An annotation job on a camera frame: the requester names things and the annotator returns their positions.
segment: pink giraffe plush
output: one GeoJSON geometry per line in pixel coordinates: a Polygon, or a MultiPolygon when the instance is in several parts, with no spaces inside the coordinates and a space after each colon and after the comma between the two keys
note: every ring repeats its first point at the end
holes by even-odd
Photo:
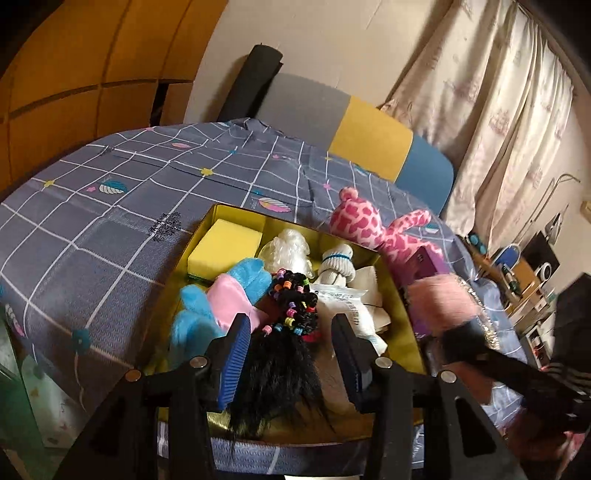
{"type": "Polygon", "coordinates": [[[330,233],[377,250],[386,259],[390,270],[405,263],[419,247],[429,248],[440,257],[443,256],[437,245],[404,233],[413,226],[428,224],[431,221],[429,211],[407,213],[384,228],[375,206],[359,198],[356,189],[345,187],[339,192],[339,198],[340,205],[330,217],[330,233]]]}

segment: white packet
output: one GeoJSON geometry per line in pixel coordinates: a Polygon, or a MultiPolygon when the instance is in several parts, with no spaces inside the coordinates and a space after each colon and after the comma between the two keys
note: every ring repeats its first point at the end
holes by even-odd
{"type": "Polygon", "coordinates": [[[344,313],[356,336],[369,340],[378,355],[382,355],[388,345],[375,333],[374,319],[361,302],[366,290],[341,287],[337,285],[312,284],[310,289],[318,295],[316,311],[320,321],[322,337],[330,343],[330,324],[338,313],[344,313]]]}
{"type": "Polygon", "coordinates": [[[356,270],[354,278],[347,283],[347,286],[367,291],[361,298],[364,305],[382,306],[382,294],[379,292],[378,276],[373,265],[356,270]]]}

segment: black hair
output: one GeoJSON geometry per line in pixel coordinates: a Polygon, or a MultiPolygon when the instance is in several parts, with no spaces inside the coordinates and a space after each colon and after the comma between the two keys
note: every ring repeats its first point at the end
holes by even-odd
{"type": "Polygon", "coordinates": [[[252,334],[229,406],[229,430],[234,439],[259,438],[277,417],[301,421],[296,408],[299,401],[311,410],[317,408],[328,420],[309,348],[318,328],[318,297],[310,291],[305,275],[284,269],[273,278],[269,294],[277,301],[281,317],[252,334]]]}

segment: desk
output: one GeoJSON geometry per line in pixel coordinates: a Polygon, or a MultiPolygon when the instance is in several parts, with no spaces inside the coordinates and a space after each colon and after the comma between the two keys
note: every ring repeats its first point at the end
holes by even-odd
{"type": "Polygon", "coordinates": [[[505,297],[509,299],[509,305],[505,308],[507,316],[510,317],[514,313],[526,314],[542,299],[542,295],[538,291],[541,284],[540,279],[536,277],[534,271],[524,258],[520,258],[512,269],[522,291],[522,298],[519,299],[517,296],[511,294],[505,277],[501,273],[501,270],[493,265],[492,260],[488,256],[480,254],[473,245],[465,240],[464,244],[470,252],[474,264],[479,269],[479,275],[494,281],[503,291],[505,297]]]}

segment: purple box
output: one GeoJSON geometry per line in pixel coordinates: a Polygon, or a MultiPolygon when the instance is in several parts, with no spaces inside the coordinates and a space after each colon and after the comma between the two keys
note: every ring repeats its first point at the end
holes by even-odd
{"type": "Polygon", "coordinates": [[[430,335],[431,332],[425,323],[413,311],[413,307],[406,301],[406,288],[421,278],[432,277],[433,275],[451,273],[451,269],[443,259],[433,253],[430,249],[419,247],[414,255],[407,262],[393,272],[394,282],[401,290],[404,305],[407,308],[408,316],[413,324],[413,331],[417,338],[430,335]]]}

